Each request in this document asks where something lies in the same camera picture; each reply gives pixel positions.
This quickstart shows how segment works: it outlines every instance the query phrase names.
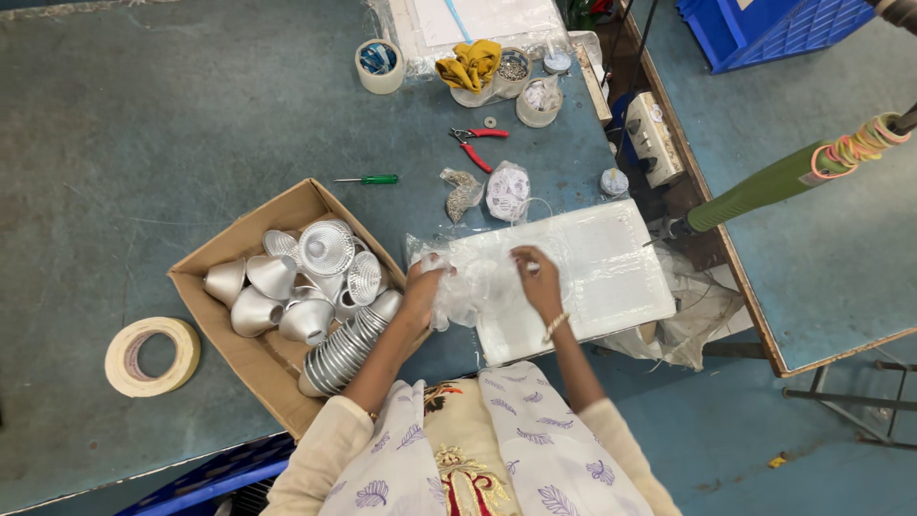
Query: screwdriver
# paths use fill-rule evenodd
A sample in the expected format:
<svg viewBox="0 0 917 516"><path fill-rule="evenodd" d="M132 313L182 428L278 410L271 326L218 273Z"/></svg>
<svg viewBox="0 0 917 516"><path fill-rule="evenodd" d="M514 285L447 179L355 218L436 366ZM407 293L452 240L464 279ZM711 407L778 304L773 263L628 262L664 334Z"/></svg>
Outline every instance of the screwdriver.
<svg viewBox="0 0 917 516"><path fill-rule="evenodd" d="M344 181L359 181L361 185L390 185L398 183L398 176L395 174L382 175L364 175L360 179L335 179L335 183Z"/></svg>

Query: gold bangle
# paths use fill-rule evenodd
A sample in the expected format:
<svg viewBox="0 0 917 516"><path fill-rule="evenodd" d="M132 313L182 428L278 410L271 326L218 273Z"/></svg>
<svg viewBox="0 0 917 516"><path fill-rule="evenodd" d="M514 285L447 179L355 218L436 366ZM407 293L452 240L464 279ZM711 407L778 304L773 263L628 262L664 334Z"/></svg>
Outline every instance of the gold bangle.
<svg viewBox="0 0 917 516"><path fill-rule="evenodd" d="M547 343L551 341L551 337L554 336L554 332L564 323L565 320L569 319L569 312L564 312L557 316L550 324L547 325L547 331L545 332L545 338L541 340L541 345L547 346Z"/></svg>

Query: workbench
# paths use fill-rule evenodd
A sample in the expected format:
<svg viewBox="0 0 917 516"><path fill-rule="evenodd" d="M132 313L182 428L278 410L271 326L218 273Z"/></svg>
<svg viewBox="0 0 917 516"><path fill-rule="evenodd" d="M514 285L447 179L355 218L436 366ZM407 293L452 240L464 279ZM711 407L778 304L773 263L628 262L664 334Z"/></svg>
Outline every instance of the workbench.
<svg viewBox="0 0 917 516"><path fill-rule="evenodd" d="M0 21L0 513L282 430L203 335L192 378L154 398L116 392L103 362L126 324L192 321L169 267L304 178L403 261L406 233L453 231L444 167L486 179L449 128L493 116L510 137L475 140L485 161L523 165L555 213L603 202L614 160L576 60L557 119L530 129L514 101L467 109L439 81L367 92L353 54L369 20L358 0L194 0ZM401 181L332 182L363 174ZM505 226L486 209L462 223ZM171 362L164 338L143 350L141 367ZM454 326L401 378L467 375L476 350Z"/></svg>
<svg viewBox="0 0 917 516"><path fill-rule="evenodd" d="M704 198L917 100L917 39L883 20L827 50L710 75L674 3L659 4L644 70ZM650 4L634 4L640 28ZM916 163L911 139L848 177L718 230L776 375L917 331L917 243L902 230L913 219Z"/></svg>

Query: woman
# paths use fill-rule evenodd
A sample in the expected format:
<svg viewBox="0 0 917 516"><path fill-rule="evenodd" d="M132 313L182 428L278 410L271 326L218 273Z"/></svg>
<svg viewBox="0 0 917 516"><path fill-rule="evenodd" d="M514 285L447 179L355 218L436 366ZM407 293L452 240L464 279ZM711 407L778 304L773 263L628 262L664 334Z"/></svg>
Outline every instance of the woman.
<svg viewBox="0 0 917 516"><path fill-rule="evenodd" d="M534 247L512 255L569 406L528 362L427 388L395 382L443 274L416 264L401 309L318 413L262 515L680 515L573 337L557 267Z"/></svg>

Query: screws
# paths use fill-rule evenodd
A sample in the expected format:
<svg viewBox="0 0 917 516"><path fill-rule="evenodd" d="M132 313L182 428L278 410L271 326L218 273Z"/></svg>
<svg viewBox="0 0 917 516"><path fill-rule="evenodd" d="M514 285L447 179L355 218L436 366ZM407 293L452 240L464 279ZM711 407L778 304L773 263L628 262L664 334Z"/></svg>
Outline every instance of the screws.
<svg viewBox="0 0 917 516"><path fill-rule="evenodd" d="M528 75L528 70L520 62L504 61L500 63L497 73L507 81L521 81Z"/></svg>

